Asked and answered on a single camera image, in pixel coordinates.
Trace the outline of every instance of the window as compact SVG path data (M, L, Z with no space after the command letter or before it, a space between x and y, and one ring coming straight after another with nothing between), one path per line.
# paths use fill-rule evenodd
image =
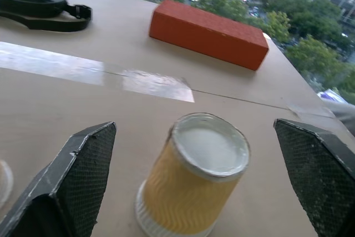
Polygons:
M355 104L355 0L175 1L261 28L315 92Z

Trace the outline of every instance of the white table surface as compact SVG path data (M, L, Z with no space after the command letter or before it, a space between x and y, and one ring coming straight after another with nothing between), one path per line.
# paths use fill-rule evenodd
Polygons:
M156 4L69 1L94 9L90 28L69 34L30 31L0 19L0 41L184 77L194 90L195 102L0 69L0 158L12 168L15 181L0 216L70 135L113 120L118 133L93 236L144 236L134 218L139 185L172 123L187 113L208 112L238 127L251 146L250 167L210 236L317 236L291 187L273 121L286 118L312 123L334 131L351 149L355 145L338 120L310 114L324 111L323 103L272 42L255 73L149 38ZM297 115L287 108L289 104L305 113Z

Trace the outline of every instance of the paper cup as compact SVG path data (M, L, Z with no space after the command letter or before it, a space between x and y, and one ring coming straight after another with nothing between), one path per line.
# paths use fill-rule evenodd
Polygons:
M150 237L207 236L249 163L239 130L211 114L179 119L136 199Z

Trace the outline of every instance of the tape strip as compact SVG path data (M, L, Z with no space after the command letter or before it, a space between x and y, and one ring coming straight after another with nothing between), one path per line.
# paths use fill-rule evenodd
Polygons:
M0 68L194 102L183 79L0 42Z
M326 118L335 118L335 115L329 108L327 108L324 104L320 104L317 107L310 107L306 106L304 104L293 104L293 103L288 103L285 101L286 106L289 108L290 111L294 112L296 115L298 114L311 114L311 115L316 115L320 117L326 117Z

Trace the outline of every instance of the red brick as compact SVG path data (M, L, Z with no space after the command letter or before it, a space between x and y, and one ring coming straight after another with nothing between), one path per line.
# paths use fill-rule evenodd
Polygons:
M268 52L262 30L171 0L155 9L149 36L252 70Z

